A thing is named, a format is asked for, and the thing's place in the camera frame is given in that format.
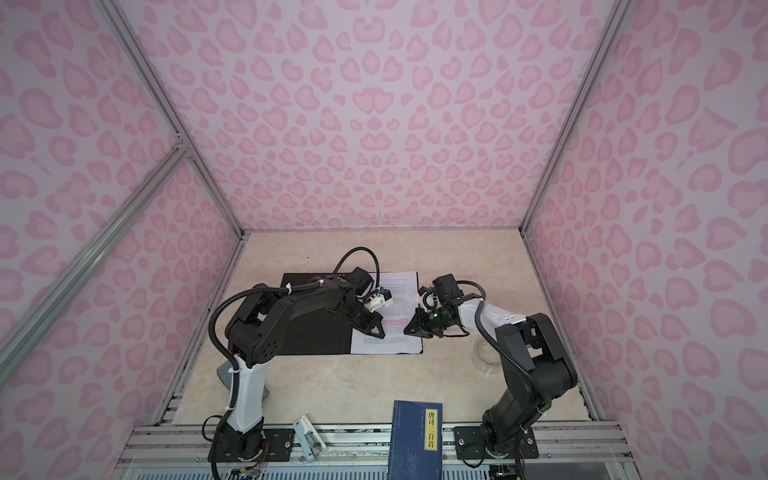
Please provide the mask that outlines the grey black file folder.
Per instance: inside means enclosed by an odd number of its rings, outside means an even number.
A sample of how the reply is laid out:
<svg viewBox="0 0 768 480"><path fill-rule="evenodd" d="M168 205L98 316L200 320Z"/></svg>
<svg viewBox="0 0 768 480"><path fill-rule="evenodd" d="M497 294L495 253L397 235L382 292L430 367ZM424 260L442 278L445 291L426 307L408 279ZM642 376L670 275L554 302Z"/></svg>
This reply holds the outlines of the grey black file folder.
<svg viewBox="0 0 768 480"><path fill-rule="evenodd" d="M281 356L352 355L351 336L355 329L326 309L294 318L285 324Z"/></svg>

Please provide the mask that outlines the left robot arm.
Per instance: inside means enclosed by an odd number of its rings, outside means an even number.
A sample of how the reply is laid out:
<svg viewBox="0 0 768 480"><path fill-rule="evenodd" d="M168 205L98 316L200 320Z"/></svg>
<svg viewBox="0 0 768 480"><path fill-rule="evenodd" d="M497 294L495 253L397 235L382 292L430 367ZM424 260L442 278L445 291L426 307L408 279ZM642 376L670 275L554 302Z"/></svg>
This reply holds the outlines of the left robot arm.
<svg viewBox="0 0 768 480"><path fill-rule="evenodd" d="M208 333L231 366L230 401L212 440L231 456L253 458L263 449L263 392L267 366L279 353L290 323L320 311L373 338L385 331L381 306L392 299L378 280L357 267L350 273L318 275L283 287L258 284L225 300L212 314Z"/></svg>

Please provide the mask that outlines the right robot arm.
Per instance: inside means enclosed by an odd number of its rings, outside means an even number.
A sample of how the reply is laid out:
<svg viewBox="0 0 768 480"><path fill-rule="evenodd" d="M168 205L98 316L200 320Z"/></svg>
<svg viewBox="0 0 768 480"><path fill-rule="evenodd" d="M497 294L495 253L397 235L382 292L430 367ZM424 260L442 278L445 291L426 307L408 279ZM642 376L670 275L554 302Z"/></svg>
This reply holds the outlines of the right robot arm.
<svg viewBox="0 0 768 480"><path fill-rule="evenodd" d="M526 316L494 306L479 284L451 274L419 288L418 294L419 304L405 335L448 338L452 327L463 336L475 330L499 355L506 390L485 411L477 430L486 454L521 460L535 445L533 424L578 384L576 368L553 321L543 313Z"/></svg>

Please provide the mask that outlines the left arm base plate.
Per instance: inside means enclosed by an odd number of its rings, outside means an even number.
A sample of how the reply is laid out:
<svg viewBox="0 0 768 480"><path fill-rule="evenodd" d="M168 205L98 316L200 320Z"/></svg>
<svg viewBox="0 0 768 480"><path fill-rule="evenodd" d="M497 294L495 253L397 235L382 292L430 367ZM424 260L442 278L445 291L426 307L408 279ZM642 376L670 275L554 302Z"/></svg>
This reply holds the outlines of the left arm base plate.
<svg viewBox="0 0 768 480"><path fill-rule="evenodd" d="M208 460L217 463L288 462L295 431L292 428L256 429L241 433L226 424L214 435Z"/></svg>

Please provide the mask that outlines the white paper sheet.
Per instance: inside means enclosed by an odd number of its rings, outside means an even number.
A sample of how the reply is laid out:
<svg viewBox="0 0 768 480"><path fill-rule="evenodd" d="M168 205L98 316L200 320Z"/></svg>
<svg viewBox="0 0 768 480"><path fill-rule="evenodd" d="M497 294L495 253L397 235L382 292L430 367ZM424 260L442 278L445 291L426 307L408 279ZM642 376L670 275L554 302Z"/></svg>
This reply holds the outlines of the white paper sheet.
<svg viewBox="0 0 768 480"><path fill-rule="evenodd" d="M379 309L383 316L383 339L354 330L351 336L352 355L418 355L423 351L422 339L404 333L418 304L418 274L415 271L382 273L381 286L392 293L392 303Z"/></svg>

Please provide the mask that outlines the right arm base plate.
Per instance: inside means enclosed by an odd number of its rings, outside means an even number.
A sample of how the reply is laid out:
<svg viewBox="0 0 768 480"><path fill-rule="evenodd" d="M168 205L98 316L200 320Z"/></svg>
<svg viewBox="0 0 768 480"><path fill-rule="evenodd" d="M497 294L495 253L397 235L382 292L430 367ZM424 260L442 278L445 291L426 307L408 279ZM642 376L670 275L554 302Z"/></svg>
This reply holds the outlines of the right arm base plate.
<svg viewBox="0 0 768 480"><path fill-rule="evenodd" d="M532 429L517 430L505 439L497 437L486 425L456 426L452 429L457 458L463 461L536 459L539 450Z"/></svg>

